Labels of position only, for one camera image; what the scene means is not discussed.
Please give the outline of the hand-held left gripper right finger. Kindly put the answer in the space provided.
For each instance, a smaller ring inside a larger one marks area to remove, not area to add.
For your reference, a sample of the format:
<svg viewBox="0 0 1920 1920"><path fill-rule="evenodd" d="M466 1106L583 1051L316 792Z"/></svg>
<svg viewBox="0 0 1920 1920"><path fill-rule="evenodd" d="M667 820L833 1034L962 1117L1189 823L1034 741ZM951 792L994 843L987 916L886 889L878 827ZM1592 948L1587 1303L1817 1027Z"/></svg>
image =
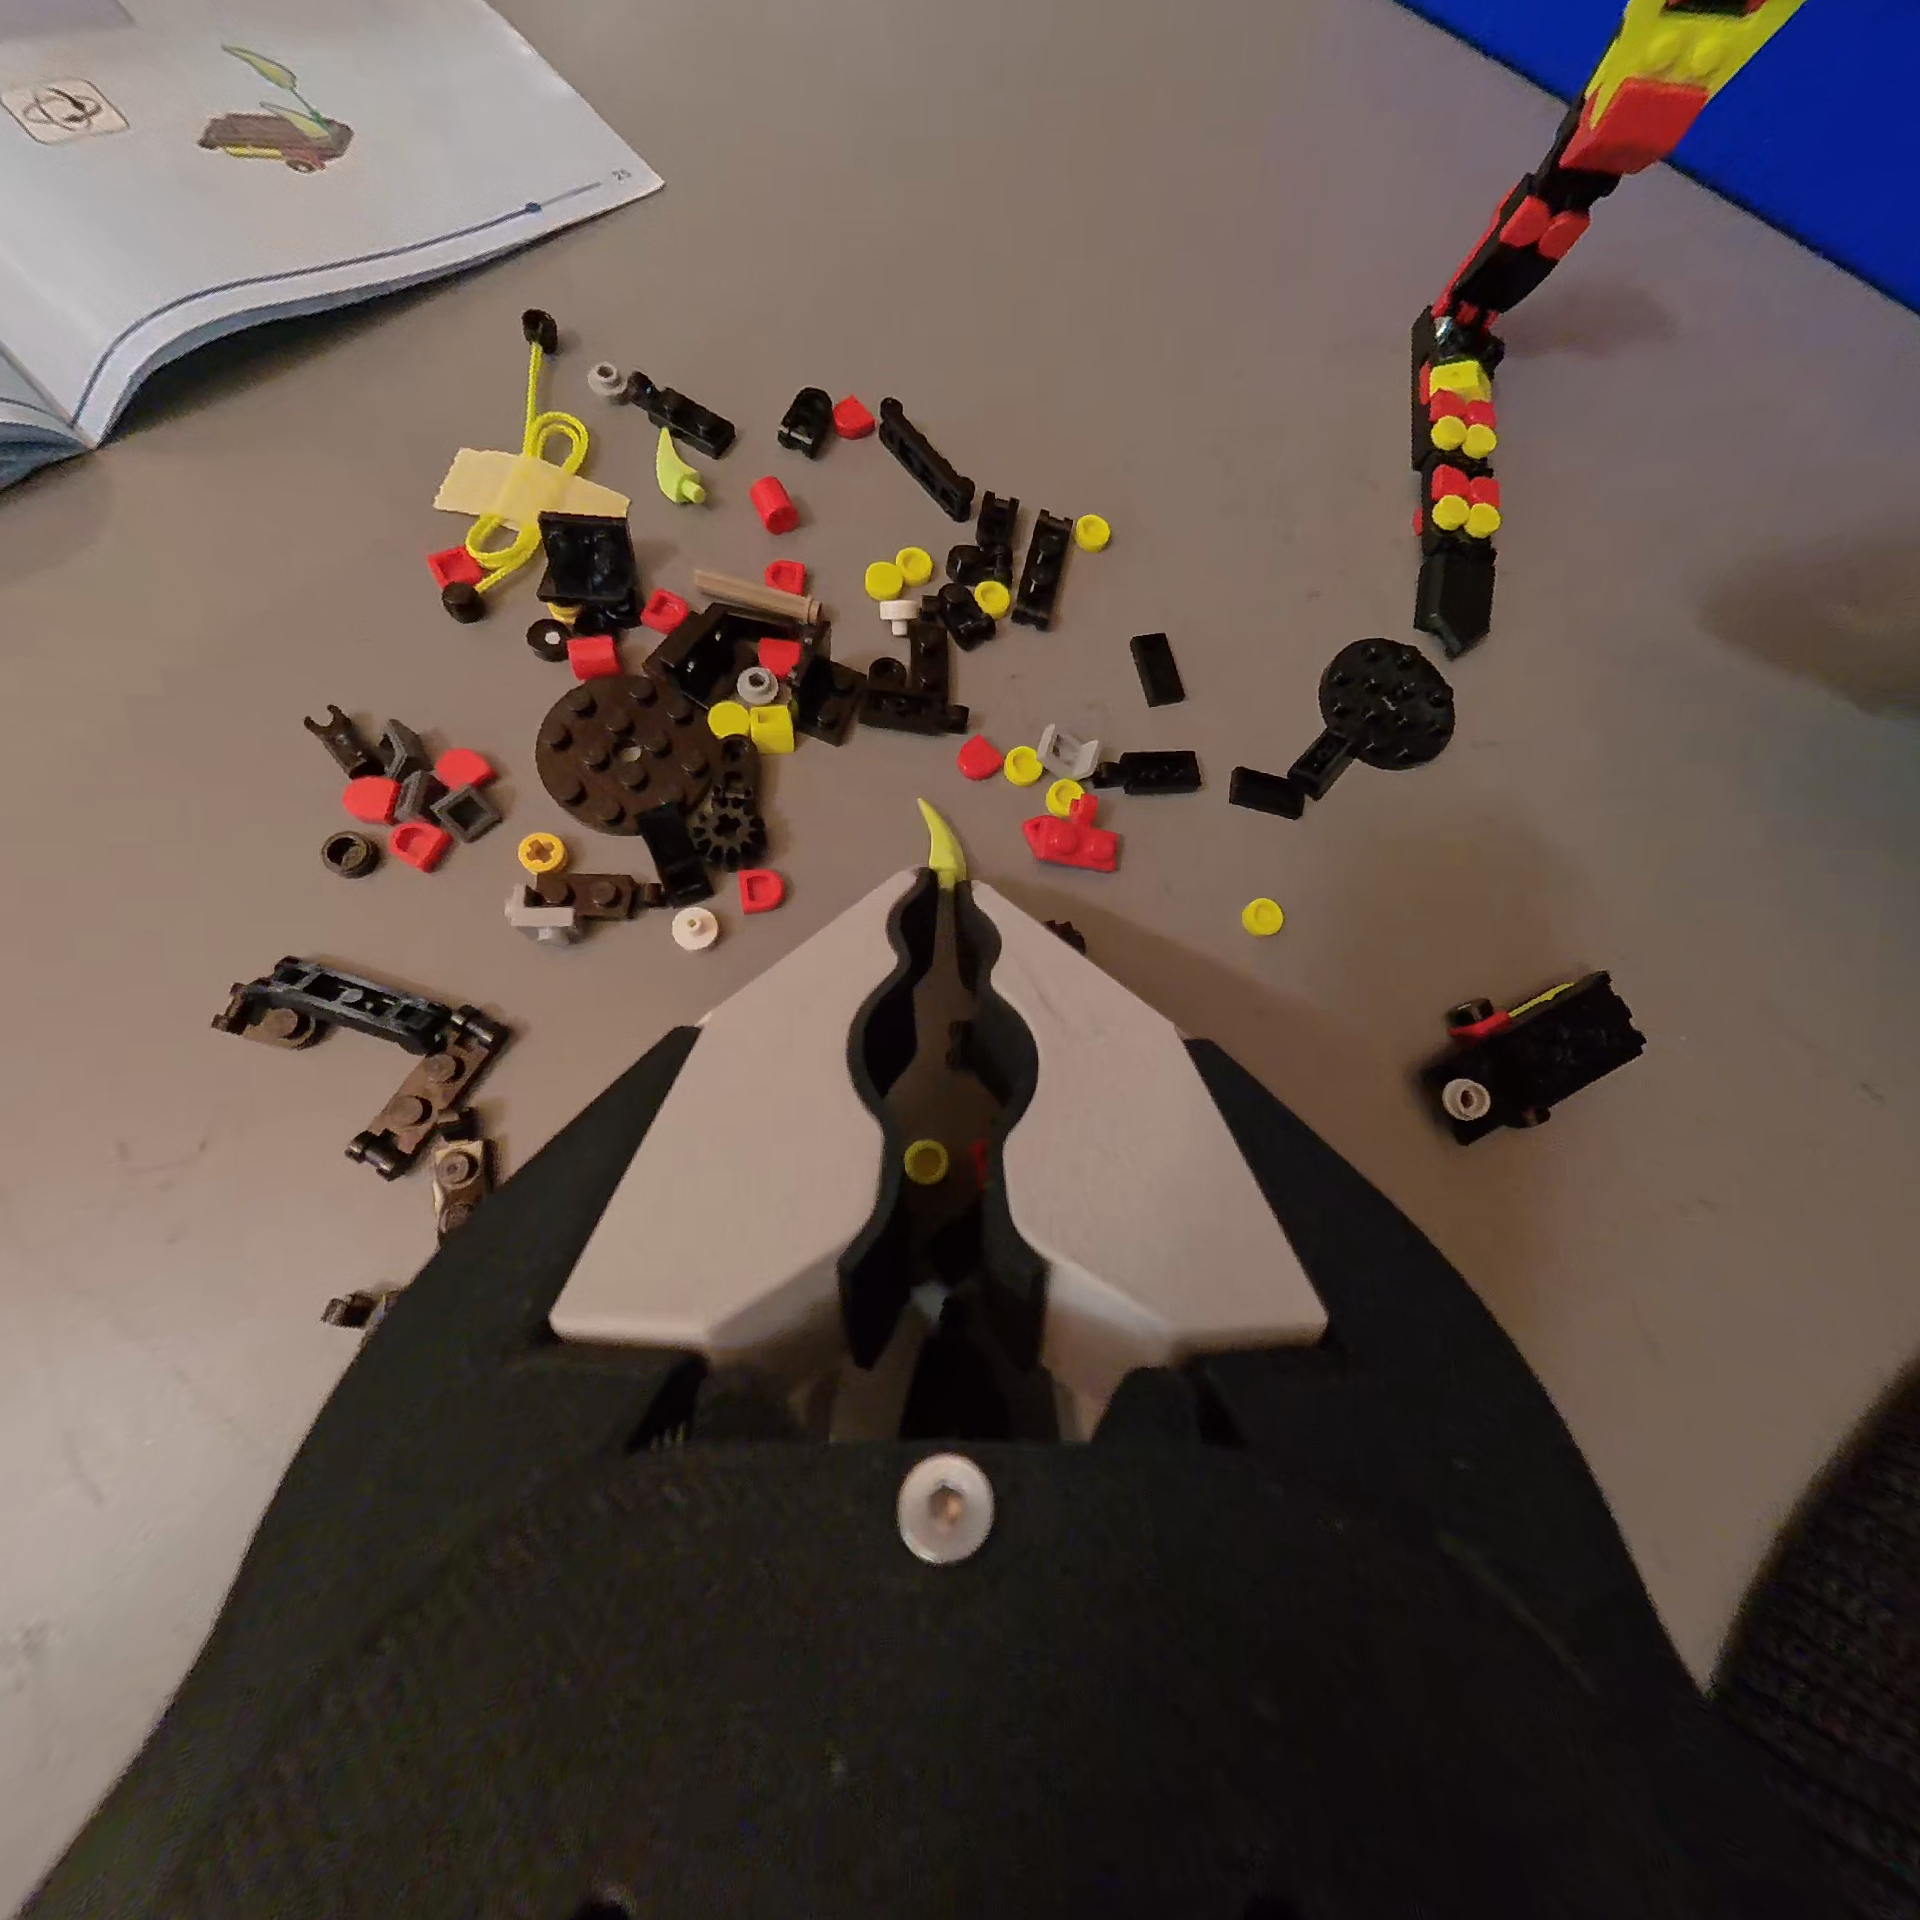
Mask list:
<svg viewBox="0 0 1920 1920"><path fill-rule="evenodd" d="M994 1101L989 1320L1074 1394L1312 1347L1328 1312L1184 1034L984 883L956 891L969 1066Z"/></svg>

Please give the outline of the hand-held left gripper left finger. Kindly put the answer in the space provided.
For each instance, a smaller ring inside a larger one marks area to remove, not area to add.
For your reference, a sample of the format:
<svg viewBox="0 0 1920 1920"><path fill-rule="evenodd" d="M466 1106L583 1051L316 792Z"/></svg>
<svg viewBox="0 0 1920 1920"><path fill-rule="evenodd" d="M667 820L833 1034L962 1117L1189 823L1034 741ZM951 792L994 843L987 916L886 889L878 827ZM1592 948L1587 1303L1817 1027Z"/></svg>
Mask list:
<svg viewBox="0 0 1920 1920"><path fill-rule="evenodd" d="M877 1365L912 1286L888 1097L940 898L932 868L890 877L701 1023L551 1310L560 1338L795 1380Z"/></svg>

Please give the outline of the black red lego car assembly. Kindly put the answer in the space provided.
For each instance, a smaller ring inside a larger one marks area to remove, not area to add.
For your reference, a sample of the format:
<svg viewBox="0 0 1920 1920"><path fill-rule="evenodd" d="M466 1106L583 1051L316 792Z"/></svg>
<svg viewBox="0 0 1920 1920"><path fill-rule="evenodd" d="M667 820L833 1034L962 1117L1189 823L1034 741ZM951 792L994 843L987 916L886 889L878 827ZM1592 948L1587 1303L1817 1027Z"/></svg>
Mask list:
<svg viewBox="0 0 1920 1920"><path fill-rule="evenodd" d="M1585 972L1514 1004L1476 998L1446 1014L1445 1049L1416 1087L1454 1143L1542 1127L1555 1109L1647 1047L1608 970Z"/></svg>

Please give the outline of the pile of lego pieces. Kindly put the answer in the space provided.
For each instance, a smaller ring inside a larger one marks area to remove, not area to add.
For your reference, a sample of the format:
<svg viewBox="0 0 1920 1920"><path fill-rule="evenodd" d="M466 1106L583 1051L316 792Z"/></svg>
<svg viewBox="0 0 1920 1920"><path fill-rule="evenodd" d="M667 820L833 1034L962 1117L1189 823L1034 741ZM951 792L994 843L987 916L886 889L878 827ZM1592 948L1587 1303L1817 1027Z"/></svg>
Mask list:
<svg viewBox="0 0 1920 1920"><path fill-rule="evenodd" d="M593 447L586 422L542 411L544 369L560 351L559 324L531 308L523 330L531 371L519 450L464 449L436 499L440 513L475 508L468 539L428 554L444 613L461 622L485 619L503 584L540 565L542 619L531 625L526 643L538 660L566 667L565 693L609 676L644 674L669 685L709 711L717 737L753 743L761 789L756 804L714 787L690 814L674 806L642 814L639 836L618 841L644 848L655 878L583 871L563 835L531 831L514 854L506 925L542 948L571 948L595 926L673 911L674 945L701 953L721 934L709 907L717 878L733 877L746 916L784 902L784 877L767 864L764 762L788 756L800 741L839 748L859 726L934 741L969 734L971 709L953 699L953 649L973 653L993 640L1009 613L1044 625L1068 546L1095 551L1109 529L1096 516L1043 516L1020 588L1011 595L1019 501L989 493L979 543L954 548L953 572L934 591L925 591L934 587L934 565L920 546L903 546L869 569L864 592L906 646L904 657L880 657L869 669L835 659L825 608L807 591L805 565L791 559L771 563L761 583L696 572L702 607L667 588L642 598L629 499L583 478ZM642 404L648 422L670 429L679 450L686 445L717 460L734 445L733 422L642 373L623 377L603 363L589 381L616 404ZM329 703L324 716L302 716L301 726L336 768L340 806L356 823L330 831L320 848L327 873L342 881L372 877L385 859L432 875L453 848L475 847L509 820L500 768L476 748L434 748L398 718L372 734L339 703ZM1038 748L1011 754L969 734L958 768L971 782L1048 782L1026 843L1043 860L1093 873L1111 873L1119 853L1115 835L1099 828L1096 789L1180 794L1198 787L1190 754L1129 754L1102 765L1096 744L1070 743L1056 729ZM468 1101L511 1031L482 1009L286 959L265 976L237 983L213 1028L284 1051L351 1032L397 1047L407 1076L349 1141L349 1163L397 1183L426 1160L440 1237L462 1227L488 1192L495 1149Z"/></svg>

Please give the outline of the large black round lego plate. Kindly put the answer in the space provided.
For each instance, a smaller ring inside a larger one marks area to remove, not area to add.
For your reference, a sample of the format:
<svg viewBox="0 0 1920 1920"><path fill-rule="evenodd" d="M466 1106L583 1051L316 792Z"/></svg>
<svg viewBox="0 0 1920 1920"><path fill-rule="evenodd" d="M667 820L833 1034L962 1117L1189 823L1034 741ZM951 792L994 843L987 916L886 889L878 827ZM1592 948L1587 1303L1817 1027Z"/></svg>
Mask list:
<svg viewBox="0 0 1920 1920"><path fill-rule="evenodd" d="M761 790L754 744L713 732L709 709L646 674L565 690L540 722L534 762L563 813L612 839L636 839L662 806L693 814L714 789L750 804Z"/></svg>

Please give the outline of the lego instruction booklet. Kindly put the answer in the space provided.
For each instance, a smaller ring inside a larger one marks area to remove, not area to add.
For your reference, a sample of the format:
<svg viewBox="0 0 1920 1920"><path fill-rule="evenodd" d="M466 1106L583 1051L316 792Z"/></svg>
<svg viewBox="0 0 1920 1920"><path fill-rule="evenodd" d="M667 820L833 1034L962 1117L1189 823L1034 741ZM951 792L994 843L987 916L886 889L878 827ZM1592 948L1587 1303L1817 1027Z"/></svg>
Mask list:
<svg viewBox="0 0 1920 1920"><path fill-rule="evenodd" d="M6 3L3 484L159 369L661 191L488 4Z"/></svg>

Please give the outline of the red yellow black lego snake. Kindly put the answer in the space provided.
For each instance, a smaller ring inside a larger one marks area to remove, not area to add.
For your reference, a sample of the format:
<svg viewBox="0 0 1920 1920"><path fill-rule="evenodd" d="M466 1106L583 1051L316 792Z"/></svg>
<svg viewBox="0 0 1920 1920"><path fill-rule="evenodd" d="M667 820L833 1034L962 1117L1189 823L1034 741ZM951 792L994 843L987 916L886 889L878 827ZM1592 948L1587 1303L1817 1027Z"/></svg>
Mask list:
<svg viewBox="0 0 1920 1920"><path fill-rule="evenodd" d="M1633 3L1549 155L1500 201L1482 236L1411 328L1412 625L1448 660L1493 622L1502 491L1495 377L1500 318L1573 252L1620 180L1667 160L1717 95L1799 13L1797 3Z"/></svg>

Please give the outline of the blue plastic storage bin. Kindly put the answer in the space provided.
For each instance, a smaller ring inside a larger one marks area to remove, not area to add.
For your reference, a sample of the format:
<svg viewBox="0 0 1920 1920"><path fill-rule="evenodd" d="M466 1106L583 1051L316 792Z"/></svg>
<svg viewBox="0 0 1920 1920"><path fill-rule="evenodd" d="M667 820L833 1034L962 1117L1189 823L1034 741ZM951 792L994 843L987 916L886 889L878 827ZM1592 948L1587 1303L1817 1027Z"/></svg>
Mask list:
<svg viewBox="0 0 1920 1920"><path fill-rule="evenodd" d="M1629 4L1407 3L1540 84L1582 96ZM1670 167L1889 300L1919 310L1919 6L1797 4Z"/></svg>

